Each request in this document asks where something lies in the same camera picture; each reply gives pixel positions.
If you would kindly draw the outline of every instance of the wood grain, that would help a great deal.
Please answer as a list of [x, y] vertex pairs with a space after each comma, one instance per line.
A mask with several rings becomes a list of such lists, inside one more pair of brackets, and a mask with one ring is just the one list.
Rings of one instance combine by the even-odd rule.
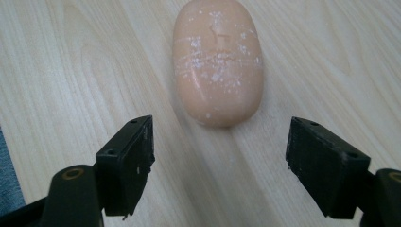
[[230, 129], [184, 112], [172, 31], [185, 0], [0, 1], [0, 122], [26, 202], [153, 114], [156, 163], [135, 214], [106, 226], [358, 226], [323, 217], [285, 161], [293, 115], [401, 168], [401, 3], [240, 2], [265, 62], [259, 111]]

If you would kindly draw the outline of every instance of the white residue on soap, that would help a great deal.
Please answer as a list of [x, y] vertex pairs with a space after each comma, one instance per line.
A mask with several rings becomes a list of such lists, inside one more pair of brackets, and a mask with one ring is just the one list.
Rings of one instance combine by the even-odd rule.
[[221, 25], [221, 20], [222, 20], [223, 14], [220, 11], [209, 12], [209, 15], [211, 15], [213, 17], [213, 24], [212, 24], [213, 28], [216, 28], [217, 26]]
[[218, 79], [220, 79], [220, 77], [221, 77], [220, 74], [215, 73], [215, 74], [213, 74], [213, 76], [212, 76], [212, 81], [213, 81], [213, 82], [217, 82]]
[[246, 54], [247, 53], [247, 46], [245, 46], [245, 45], [240, 45], [238, 47], [238, 49], [239, 49], [239, 51], [242, 52], [242, 54]]

